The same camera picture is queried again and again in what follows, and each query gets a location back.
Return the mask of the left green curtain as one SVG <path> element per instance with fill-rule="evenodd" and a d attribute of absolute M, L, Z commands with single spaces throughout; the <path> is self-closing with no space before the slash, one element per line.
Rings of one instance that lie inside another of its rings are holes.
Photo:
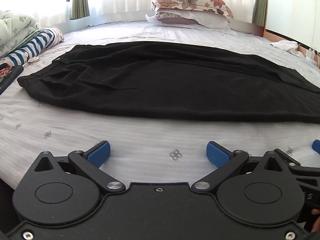
<path fill-rule="evenodd" d="M 88 0 L 72 0 L 70 20 L 79 20 L 89 15 Z"/>

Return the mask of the white patterned bed sheet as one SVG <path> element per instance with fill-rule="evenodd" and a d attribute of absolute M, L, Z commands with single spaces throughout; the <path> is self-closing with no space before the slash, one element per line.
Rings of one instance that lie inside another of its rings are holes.
<path fill-rule="evenodd" d="M 265 38 L 241 32 L 159 27 L 148 22 L 105 24 L 68 33 L 63 43 L 45 51 L 23 74 L 41 70 L 77 44 L 131 41 L 186 43 L 257 54 L 295 69 L 319 85 L 319 70 L 304 59 L 272 47 Z M 1 95 L 1 178 L 11 187 L 19 184 L 40 152 L 65 156 L 102 140 L 111 144 L 111 156 L 102 170 L 129 184 L 194 183 L 214 170 L 206 157 L 206 144 L 211 140 L 255 156 L 279 148 L 302 165 L 317 167 L 319 154 L 311 145 L 318 138 L 318 124 L 187 122 L 74 111 L 36 101 L 16 82 Z"/>

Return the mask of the floral pillow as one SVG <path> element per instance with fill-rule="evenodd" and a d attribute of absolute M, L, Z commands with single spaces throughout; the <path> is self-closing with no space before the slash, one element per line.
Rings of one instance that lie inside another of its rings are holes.
<path fill-rule="evenodd" d="M 218 15 L 233 18 L 231 9 L 223 0 L 153 0 L 153 10 L 179 9 L 193 11 L 210 11 Z"/>

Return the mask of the wooden bed headboard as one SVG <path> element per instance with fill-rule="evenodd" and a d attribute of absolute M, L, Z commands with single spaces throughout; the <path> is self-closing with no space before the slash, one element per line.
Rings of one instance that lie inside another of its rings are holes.
<path fill-rule="evenodd" d="M 302 59 L 305 59 L 305 55 L 306 55 L 306 51 L 307 50 L 315 50 L 315 51 L 317 51 L 318 58 L 319 58 L 319 51 L 316 48 L 308 47 L 307 45 L 304 45 L 304 44 L 302 44 L 302 43 L 300 43 L 300 42 L 298 42 L 298 41 L 296 41 L 296 40 L 294 40 L 292 38 L 286 37 L 286 36 L 281 35 L 281 34 L 276 34 L 275 32 L 270 31 L 270 30 L 265 30 L 264 33 L 263 33 L 263 37 L 268 39 L 270 42 L 278 42 L 280 40 L 295 41 L 295 42 L 298 43 L 297 52 L 295 52 L 295 53 L 288 52 L 288 53 L 290 53 L 291 55 L 295 55 L 297 57 L 300 57 Z"/>

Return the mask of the white and mauve pillow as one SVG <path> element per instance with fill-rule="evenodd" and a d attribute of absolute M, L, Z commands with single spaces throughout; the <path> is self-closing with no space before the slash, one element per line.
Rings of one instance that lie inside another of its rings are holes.
<path fill-rule="evenodd" d="M 221 33 L 236 35 L 229 28 L 226 16 L 211 11 L 192 11 L 181 9 L 158 9 L 153 16 L 145 16 L 153 25 L 189 29 L 210 29 Z"/>

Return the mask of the right green curtain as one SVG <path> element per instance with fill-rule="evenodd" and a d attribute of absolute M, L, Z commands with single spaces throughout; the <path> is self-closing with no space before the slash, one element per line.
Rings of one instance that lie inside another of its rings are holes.
<path fill-rule="evenodd" d="M 268 0 L 255 0 L 252 17 L 253 24 L 260 27 L 265 27 L 267 17 L 267 6 Z"/>

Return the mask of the white charger plug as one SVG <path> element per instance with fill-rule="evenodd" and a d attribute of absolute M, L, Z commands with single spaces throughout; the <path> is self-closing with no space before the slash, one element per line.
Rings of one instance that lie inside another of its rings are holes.
<path fill-rule="evenodd" d="M 318 53 L 315 50 L 307 50 L 305 55 L 306 61 L 310 62 L 311 64 L 317 66 L 319 64 L 318 60 Z"/>

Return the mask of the green curtain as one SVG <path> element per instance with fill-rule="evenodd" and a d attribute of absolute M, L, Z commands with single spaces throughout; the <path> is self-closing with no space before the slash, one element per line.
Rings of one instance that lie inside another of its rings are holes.
<path fill-rule="evenodd" d="M 252 17 L 253 24 L 260 27 L 265 27 L 267 17 L 267 6 L 268 0 L 255 0 Z"/>
<path fill-rule="evenodd" d="M 89 15 L 88 0 L 72 0 L 70 20 L 79 20 Z"/>

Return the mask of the green floral folded quilt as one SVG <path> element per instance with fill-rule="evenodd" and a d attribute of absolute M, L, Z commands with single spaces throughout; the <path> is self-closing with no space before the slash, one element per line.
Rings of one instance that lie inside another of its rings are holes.
<path fill-rule="evenodd" d="M 31 16 L 1 11 L 1 57 L 25 44 L 41 30 L 37 20 Z"/>

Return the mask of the white crumpled cloth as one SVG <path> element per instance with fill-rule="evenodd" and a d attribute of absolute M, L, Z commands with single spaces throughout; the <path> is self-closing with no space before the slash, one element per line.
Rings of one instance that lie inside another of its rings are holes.
<path fill-rule="evenodd" d="M 271 42 L 271 45 L 274 48 L 278 48 L 283 51 L 295 53 L 298 49 L 298 43 L 295 41 L 288 41 L 288 40 L 280 40 L 278 42 Z"/>

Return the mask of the black pants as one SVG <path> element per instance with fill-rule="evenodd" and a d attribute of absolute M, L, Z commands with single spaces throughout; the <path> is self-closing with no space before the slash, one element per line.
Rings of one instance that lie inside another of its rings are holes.
<path fill-rule="evenodd" d="M 319 88 L 258 55 L 167 42 L 77 45 L 18 78 L 53 106 L 116 116 L 319 123 Z"/>

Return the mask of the black floral item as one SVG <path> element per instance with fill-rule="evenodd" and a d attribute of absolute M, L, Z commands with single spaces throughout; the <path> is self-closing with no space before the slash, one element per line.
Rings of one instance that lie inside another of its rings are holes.
<path fill-rule="evenodd" d="M 7 63 L 1 63 L 0 94 L 13 83 L 23 70 L 24 68 L 22 66 L 10 66 Z"/>

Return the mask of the blue white striped garment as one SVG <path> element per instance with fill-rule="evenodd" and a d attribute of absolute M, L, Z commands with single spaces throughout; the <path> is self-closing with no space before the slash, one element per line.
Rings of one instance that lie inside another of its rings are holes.
<path fill-rule="evenodd" d="M 10 66 L 22 66 L 33 57 L 38 56 L 43 50 L 48 49 L 54 44 L 56 35 L 53 31 L 46 29 L 35 36 L 21 48 L 16 49 L 1 59 L 2 62 Z"/>

